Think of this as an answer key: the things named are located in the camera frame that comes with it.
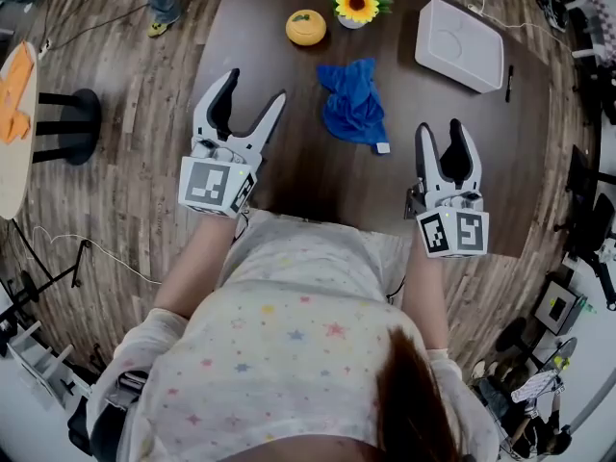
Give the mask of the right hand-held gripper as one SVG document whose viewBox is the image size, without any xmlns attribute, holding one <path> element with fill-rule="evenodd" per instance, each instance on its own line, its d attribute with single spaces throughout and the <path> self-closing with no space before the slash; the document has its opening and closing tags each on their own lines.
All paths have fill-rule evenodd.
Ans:
<svg viewBox="0 0 616 462">
<path fill-rule="evenodd" d="M 438 157 L 429 126 L 416 131 L 418 185 L 406 195 L 405 218 L 414 219 L 430 258 L 487 253 L 489 214 L 479 192 L 482 166 L 475 143 L 460 120 L 449 123 L 449 146 Z"/>
</svg>

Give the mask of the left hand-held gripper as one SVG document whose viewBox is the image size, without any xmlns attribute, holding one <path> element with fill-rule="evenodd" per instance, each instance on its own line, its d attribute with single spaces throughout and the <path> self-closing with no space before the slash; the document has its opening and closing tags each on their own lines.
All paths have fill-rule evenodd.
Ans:
<svg viewBox="0 0 616 462">
<path fill-rule="evenodd" d="M 287 94 L 281 90 L 243 137 L 233 134 L 229 119 L 239 76 L 238 68 L 223 74 L 194 108 L 192 152 L 182 158 L 178 203 L 199 213 L 238 216 L 256 186 L 262 150 L 285 108 Z"/>
</svg>

